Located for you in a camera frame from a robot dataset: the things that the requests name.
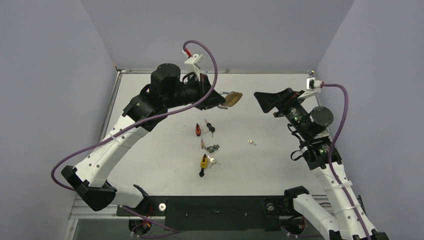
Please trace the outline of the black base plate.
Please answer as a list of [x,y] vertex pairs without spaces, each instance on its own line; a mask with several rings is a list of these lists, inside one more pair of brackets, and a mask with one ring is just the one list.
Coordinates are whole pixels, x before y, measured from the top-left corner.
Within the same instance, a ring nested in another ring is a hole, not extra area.
[[178,231],[278,231],[283,219],[300,215],[282,195],[150,196],[134,212],[164,217]]

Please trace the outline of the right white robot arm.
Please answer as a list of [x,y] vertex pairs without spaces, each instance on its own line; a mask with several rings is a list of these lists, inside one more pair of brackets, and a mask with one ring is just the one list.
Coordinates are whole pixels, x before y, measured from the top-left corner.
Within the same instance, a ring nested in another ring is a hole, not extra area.
[[287,88],[277,93],[255,92],[253,95],[264,113],[272,109],[276,118],[285,117],[291,134],[299,140],[298,153],[322,186],[333,213],[313,199],[309,191],[298,186],[287,189],[282,207],[289,214],[308,220],[326,240],[387,240],[367,217],[355,199],[342,158],[334,141],[324,132],[333,122],[333,113],[324,106],[307,111],[302,103],[304,91]]

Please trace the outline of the large brass padlock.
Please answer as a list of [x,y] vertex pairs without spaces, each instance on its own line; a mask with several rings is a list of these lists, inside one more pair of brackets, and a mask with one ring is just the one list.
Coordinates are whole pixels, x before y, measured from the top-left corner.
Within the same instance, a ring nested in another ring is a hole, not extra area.
[[236,92],[236,91],[231,91],[231,92],[222,91],[220,95],[224,97],[225,102],[223,104],[218,105],[217,107],[219,109],[224,109],[224,110],[228,110],[229,108],[233,107],[243,97],[243,93]]

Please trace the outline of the yellow padlock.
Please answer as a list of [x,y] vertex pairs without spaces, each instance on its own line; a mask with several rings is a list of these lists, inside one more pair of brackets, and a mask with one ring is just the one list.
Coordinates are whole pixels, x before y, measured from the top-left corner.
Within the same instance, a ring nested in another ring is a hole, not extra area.
[[200,160],[199,176],[202,178],[205,175],[205,170],[211,169],[215,165],[220,165],[220,163],[215,158],[204,154]]

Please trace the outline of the small padlock keys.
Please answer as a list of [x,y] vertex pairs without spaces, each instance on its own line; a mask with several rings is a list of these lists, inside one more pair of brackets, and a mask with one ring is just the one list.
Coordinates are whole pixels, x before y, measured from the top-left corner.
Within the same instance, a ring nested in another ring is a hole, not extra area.
[[218,144],[214,144],[214,145],[211,145],[211,146],[206,146],[206,147],[205,147],[205,150],[206,150],[208,153],[214,153],[214,152],[216,152],[219,148],[220,148],[220,146],[219,146]]

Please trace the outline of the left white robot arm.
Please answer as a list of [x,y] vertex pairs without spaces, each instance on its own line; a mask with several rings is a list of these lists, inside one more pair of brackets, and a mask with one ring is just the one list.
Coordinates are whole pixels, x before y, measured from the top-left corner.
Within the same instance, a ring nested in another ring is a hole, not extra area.
[[226,100],[213,89],[206,74],[196,75],[192,71],[181,78],[177,65],[159,65],[151,73],[150,83],[123,109],[109,134],[84,160],[75,166],[65,166],[62,176],[95,212],[119,205],[129,207],[136,215],[145,214],[149,210],[149,195],[136,184],[111,184],[108,176],[126,153],[168,116],[169,109],[197,101],[197,109],[208,110]]

